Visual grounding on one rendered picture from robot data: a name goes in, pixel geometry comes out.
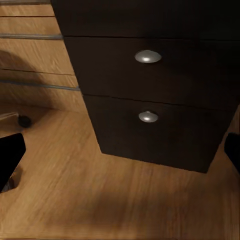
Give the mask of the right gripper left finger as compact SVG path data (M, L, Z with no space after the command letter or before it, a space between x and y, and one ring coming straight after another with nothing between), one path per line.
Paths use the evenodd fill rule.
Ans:
M21 133L0 138L0 193L26 152Z

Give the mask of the swivel chair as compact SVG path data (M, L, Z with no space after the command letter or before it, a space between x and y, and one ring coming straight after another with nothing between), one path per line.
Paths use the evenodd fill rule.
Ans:
M0 114L0 121L13 116L18 117L18 123L24 128L26 128L28 126L28 123L32 121L31 118L26 115L21 116L21 114L17 110ZM15 187L14 180L12 178L9 178L9 180L7 181L6 185L4 186L1 192L4 193L4 192L7 192L8 190L13 190L14 187Z

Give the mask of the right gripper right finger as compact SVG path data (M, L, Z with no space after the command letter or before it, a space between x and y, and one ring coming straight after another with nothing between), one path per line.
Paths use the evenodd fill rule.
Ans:
M240 173L240 135L229 133L227 135L224 151Z

